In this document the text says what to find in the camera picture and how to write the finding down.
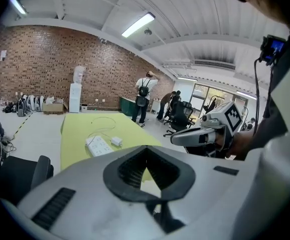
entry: yellow-green tabletop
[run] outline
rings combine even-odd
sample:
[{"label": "yellow-green tabletop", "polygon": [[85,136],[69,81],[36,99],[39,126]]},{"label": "yellow-green tabletop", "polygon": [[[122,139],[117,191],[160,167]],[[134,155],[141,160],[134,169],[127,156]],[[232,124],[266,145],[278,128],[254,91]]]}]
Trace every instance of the yellow-green tabletop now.
[{"label": "yellow-green tabletop", "polygon": [[112,137],[123,140],[122,149],[141,145],[161,146],[157,139],[122,113],[70,113],[66,115],[61,131],[61,170],[93,157],[86,147],[86,139],[92,136],[101,136],[115,151],[120,148],[111,144]]}]

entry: man in white shirt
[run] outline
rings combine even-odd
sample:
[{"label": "man in white shirt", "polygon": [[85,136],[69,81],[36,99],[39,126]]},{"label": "man in white shirt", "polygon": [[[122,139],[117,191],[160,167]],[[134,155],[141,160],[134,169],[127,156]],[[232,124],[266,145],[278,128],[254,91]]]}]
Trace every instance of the man in white shirt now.
[{"label": "man in white shirt", "polygon": [[[142,125],[144,123],[145,118],[146,118],[146,111],[147,111],[149,100],[150,100],[150,92],[154,88],[154,86],[158,83],[159,80],[160,80],[159,76],[154,74],[152,71],[149,71],[146,73],[146,77],[140,78],[136,82],[135,89],[137,90],[137,98],[136,98],[136,104],[135,104],[135,109],[133,112],[132,121],[136,122],[138,111],[141,108],[141,117],[139,120],[139,124]],[[148,90],[149,90],[148,95],[145,97],[146,103],[144,106],[137,105],[137,99],[141,98],[139,95],[139,87],[141,87],[141,86],[148,87]]]}]

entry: yellow and black floor tape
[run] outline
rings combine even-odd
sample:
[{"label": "yellow and black floor tape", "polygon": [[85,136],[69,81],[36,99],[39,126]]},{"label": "yellow and black floor tape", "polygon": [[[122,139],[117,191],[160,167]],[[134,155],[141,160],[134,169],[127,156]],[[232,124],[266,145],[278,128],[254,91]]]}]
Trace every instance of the yellow and black floor tape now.
[{"label": "yellow and black floor tape", "polygon": [[14,138],[13,140],[16,138],[16,134],[19,132],[19,130],[21,129],[21,127],[25,124],[25,122],[29,119],[29,117],[31,117],[33,115],[33,113],[31,112],[31,114],[23,121],[23,123],[20,125],[20,127],[18,128],[18,130],[15,132],[14,134]]}]

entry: ceiling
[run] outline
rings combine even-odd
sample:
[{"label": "ceiling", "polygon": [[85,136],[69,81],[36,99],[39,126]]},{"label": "ceiling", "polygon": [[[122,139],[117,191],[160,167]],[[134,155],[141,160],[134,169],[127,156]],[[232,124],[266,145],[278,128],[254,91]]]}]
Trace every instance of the ceiling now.
[{"label": "ceiling", "polygon": [[[8,9],[2,19],[5,25],[50,25],[84,31],[130,50],[172,78],[204,78],[251,93],[255,93],[253,62],[259,57],[262,37],[272,34],[286,39],[289,33],[284,25],[236,0],[19,1],[28,15],[21,18]],[[121,36],[147,12],[156,19],[128,38]],[[144,34],[147,28],[152,35]],[[196,59],[232,63],[235,71],[192,66]],[[261,63],[257,74],[265,95],[269,67]]]}]

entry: white power strip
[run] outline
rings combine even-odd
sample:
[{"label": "white power strip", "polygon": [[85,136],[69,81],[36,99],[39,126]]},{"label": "white power strip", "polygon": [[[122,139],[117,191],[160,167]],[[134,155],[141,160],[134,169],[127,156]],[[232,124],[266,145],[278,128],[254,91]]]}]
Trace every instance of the white power strip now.
[{"label": "white power strip", "polygon": [[101,136],[93,136],[86,139],[86,146],[94,157],[113,152],[113,149],[104,141]]}]

